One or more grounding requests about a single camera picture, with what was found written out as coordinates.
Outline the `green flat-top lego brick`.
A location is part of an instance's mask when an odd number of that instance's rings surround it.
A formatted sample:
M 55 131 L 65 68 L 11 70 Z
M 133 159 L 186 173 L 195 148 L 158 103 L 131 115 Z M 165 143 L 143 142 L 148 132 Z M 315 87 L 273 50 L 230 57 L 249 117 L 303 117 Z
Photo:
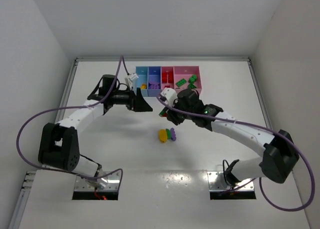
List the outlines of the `green flat-top lego brick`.
M 167 108 L 164 108 L 160 113 L 162 113 L 162 112 L 163 112 L 163 113 L 164 113 L 164 112 L 167 113 L 167 112 L 168 112 L 168 109 L 167 109 Z

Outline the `purple scalloped lego brick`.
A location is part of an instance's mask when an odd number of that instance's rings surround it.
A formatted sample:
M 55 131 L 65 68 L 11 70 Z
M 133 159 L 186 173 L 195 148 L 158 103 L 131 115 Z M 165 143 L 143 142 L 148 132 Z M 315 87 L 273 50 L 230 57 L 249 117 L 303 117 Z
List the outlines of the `purple scalloped lego brick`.
M 177 140 L 176 132 L 175 132 L 175 129 L 173 127 L 170 129 L 170 135 L 171 135 L 170 139 L 172 141 L 176 141 Z

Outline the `purple lotus lego brick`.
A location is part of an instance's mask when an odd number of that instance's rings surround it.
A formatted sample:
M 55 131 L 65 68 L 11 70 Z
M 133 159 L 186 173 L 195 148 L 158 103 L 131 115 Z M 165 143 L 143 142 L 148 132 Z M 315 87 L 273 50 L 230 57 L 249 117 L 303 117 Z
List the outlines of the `purple lotus lego brick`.
M 159 89 L 160 89 L 160 83 L 157 82 L 157 81 L 150 81 L 150 82 L 148 83 L 148 85 L 149 85 L 149 88 L 150 88 L 151 86 L 159 86 Z

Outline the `yellow oval lego brick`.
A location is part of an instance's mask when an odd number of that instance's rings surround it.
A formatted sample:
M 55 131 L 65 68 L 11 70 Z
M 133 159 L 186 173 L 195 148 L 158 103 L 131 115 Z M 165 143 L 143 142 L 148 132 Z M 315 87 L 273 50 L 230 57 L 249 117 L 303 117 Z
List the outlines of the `yellow oval lego brick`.
M 165 143 L 168 140 L 167 131 L 165 129 L 160 129 L 158 131 L 158 138 L 161 143 Z

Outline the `green studded lego plate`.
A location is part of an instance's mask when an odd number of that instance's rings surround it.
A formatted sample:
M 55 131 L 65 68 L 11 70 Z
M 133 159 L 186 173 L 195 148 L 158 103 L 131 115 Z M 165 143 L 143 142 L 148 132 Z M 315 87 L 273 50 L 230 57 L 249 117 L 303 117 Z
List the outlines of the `green studded lego plate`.
M 187 83 L 187 80 L 185 79 L 185 78 L 182 78 L 182 79 L 180 79 L 180 80 L 178 80 L 176 83 L 175 83 L 175 85 L 178 87 L 178 88 L 180 88 L 180 87 L 182 87 L 184 84 L 186 84 Z

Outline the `small green lego brick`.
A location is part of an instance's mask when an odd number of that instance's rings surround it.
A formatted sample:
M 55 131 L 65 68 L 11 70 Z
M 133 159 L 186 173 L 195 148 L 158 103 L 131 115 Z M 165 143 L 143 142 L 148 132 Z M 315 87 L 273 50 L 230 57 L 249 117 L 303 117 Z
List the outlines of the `small green lego brick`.
M 196 89 L 197 88 L 193 83 L 189 83 L 187 87 L 189 89 Z

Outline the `red oval lego brick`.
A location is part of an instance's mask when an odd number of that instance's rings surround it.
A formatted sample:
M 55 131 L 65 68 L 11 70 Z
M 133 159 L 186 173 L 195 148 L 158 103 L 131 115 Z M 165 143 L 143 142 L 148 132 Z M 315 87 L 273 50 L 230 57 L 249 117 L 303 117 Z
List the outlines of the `red oval lego brick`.
M 162 72 L 161 73 L 161 83 L 166 84 L 168 82 L 168 73 L 167 72 Z

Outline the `green lego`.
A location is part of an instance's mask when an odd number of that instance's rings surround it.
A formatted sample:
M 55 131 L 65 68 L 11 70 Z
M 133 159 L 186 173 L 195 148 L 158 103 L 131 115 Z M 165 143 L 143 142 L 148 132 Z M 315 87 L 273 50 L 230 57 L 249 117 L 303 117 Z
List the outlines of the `green lego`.
M 197 75 L 193 74 L 190 78 L 189 78 L 189 83 L 193 84 L 197 81 Z

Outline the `red base lego brick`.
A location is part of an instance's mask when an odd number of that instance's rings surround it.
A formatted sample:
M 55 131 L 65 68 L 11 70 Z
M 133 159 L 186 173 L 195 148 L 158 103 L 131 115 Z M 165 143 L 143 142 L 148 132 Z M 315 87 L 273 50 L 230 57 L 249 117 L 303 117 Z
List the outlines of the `red base lego brick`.
M 169 72 L 169 73 L 167 74 L 167 82 L 168 82 L 169 84 L 173 84 L 173 83 L 174 83 L 174 74 L 173 74 L 173 72 Z

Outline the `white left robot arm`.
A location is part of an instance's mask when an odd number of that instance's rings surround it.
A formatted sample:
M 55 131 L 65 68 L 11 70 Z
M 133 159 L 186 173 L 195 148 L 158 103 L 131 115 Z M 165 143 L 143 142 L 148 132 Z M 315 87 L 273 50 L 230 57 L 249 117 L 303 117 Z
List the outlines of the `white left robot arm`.
M 153 111 L 140 89 L 120 90 L 116 82 L 114 75 L 103 75 L 81 108 L 57 123 L 47 123 L 43 127 L 39 163 L 85 177 L 100 176 L 102 166 L 80 154 L 80 134 L 114 105 L 124 105 L 137 113 Z

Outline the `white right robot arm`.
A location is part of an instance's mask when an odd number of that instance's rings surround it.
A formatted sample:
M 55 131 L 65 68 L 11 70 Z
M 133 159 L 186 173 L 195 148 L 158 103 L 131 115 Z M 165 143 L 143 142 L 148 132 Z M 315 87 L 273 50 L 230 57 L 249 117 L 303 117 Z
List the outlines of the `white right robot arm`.
M 282 184 L 300 156 L 292 146 L 291 135 L 280 130 L 278 134 L 239 124 L 235 118 L 214 104 L 204 104 L 196 90 L 176 92 L 165 88 L 160 98 L 168 103 L 164 110 L 168 121 L 175 125 L 191 120 L 198 127 L 227 136 L 253 150 L 258 156 L 249 160 L 236 159 L 224 169 L 228 186 L 236 186 L 248 178 L 268 178 Z

